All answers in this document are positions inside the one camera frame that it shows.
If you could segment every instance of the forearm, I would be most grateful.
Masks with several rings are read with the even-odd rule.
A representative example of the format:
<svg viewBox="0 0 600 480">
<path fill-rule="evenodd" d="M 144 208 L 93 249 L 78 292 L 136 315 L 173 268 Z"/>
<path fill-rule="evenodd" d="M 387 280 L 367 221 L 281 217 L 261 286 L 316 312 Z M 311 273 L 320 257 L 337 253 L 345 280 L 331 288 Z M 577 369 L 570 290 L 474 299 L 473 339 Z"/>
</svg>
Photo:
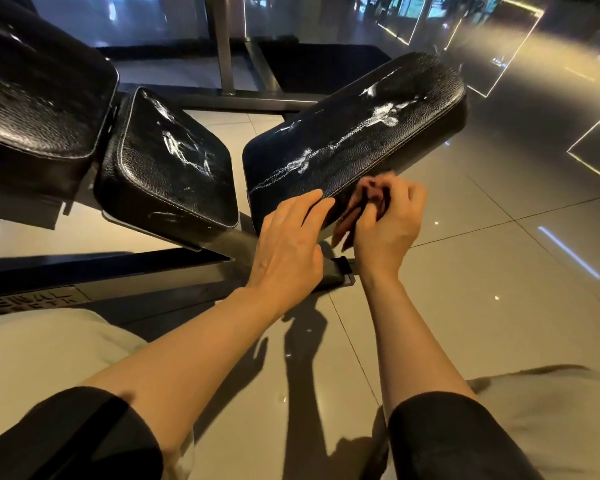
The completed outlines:
<svg viewBox="0 0 600 480">
<path fill-rule="evenodd" d="M 475 399 L 397 277 L 363 274 L 376 329 L 384 413 L 423 392 L 455 392 Z"/>
<path fill-rule="evenodd" d="M 178 451 L 222 380 L 267 329 L 273 314 L 266 300 L 240 288 L 84 385 L 127 400 L 168 457 Z"/>
</svg>

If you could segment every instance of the black sleeve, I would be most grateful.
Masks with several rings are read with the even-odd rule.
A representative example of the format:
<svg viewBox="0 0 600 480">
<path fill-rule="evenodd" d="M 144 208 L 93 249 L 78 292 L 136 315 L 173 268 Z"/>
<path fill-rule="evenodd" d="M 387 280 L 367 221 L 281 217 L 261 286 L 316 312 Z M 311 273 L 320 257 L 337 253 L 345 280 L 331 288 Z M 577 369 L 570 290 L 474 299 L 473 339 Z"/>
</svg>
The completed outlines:
<svg viewBox="0 0 600 480">
<path fill-rule="evenodd" d="M 126 401 L 74 387 L 35 406 L 0 436 L 0 480 L 160 480 L 162 454 Z"/>
<path fill-rule="evenodd" d="M 478 402 L 419 394 L 389 418 L 399 480 L 541 480 L 526 455 Z"/>
</svg>

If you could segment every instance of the black leather pad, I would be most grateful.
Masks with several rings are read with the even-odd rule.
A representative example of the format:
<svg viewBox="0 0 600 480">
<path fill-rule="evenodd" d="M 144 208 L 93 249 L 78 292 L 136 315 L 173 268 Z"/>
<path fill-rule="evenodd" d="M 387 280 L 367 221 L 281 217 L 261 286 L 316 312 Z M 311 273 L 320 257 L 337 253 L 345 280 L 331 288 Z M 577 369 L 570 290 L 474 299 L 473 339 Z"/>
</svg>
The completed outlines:
<svg viewBox="0 0 600 480">
<path fill-rule="evenodd" d="M 464 128 L 460 76 L 430 54 L 410 53 L 251 140 L 242 154 L 256 231 L 279 202 L 313 189 L 343 213 L 360 177 L 401 172 Z"/>
<path fill-rule="evenodd" d="M 121 104 L 94 190 L 115 219 L 191 248 L 238 224 L 229 150 L 145 88 Z"/>
<path fill-rule="evenodd" d="M 71 198 L 117 84 L 96 49 L 0 0 L 0 186 Z"/>
</svg>

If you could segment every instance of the black mat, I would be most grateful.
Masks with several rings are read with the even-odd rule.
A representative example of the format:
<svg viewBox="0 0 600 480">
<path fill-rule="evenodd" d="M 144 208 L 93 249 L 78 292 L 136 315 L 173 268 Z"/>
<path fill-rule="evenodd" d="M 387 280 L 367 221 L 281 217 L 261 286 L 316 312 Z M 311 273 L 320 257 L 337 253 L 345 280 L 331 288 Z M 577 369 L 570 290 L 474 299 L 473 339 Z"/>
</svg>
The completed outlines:
<svg viewBox="0 0 600 480">
<path fill-rule="evenodd" d="M 294 41 L 258 45 L 286 93 L 332 94 L 391 60 L 373 45 Z"/>
</svg>

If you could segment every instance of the person's left hand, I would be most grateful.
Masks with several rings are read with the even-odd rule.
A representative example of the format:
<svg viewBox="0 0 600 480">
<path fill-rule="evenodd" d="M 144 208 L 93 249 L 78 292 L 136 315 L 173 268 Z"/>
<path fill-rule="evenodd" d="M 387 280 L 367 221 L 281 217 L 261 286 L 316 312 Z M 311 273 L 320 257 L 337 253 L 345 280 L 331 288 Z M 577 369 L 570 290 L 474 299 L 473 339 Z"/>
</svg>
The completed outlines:
<svg viewBox="0 0 600 480">
<path fill-rule="evenodd" d="M 322 279 L 318 233 L 335 200 L 318 202 L 321 196 L 317 189 L 290 198 L 264 218 L 247 288 L 259 290 L 273 304 L 275 318 L 304 300 Z"/>
</svg>

